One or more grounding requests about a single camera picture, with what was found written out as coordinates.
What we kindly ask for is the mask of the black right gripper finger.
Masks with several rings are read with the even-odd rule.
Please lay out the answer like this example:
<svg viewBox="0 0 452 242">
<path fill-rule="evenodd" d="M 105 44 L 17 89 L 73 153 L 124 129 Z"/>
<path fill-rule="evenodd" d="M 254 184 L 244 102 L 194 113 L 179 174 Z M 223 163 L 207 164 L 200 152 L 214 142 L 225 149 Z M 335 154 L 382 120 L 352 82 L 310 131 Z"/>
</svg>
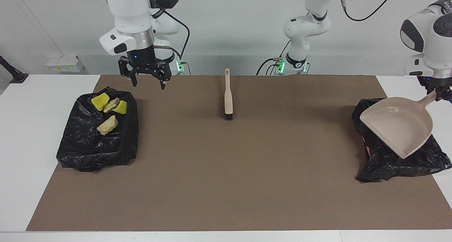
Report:
<svg viewBox="0 0 452 242">
<path fill-rule="evenodd" d="M 169 63 L 167 61 L 156 62 L 156 68 L 154 70 L 154 77 L 158 79 L 161 90 L 165 89 L 166 83 L 170 81 L 172 76 Z"/>
<path fill-rule="evenodd" d="M 130 79 L 133 87 L 137 86 L 136 72 L 134 67 L 131 70 L 127 67 L 129 65 L 129 59 L 127 57 L 120 57 L 118 60 L 118 68 L 120 75 Z"/>
</svg>

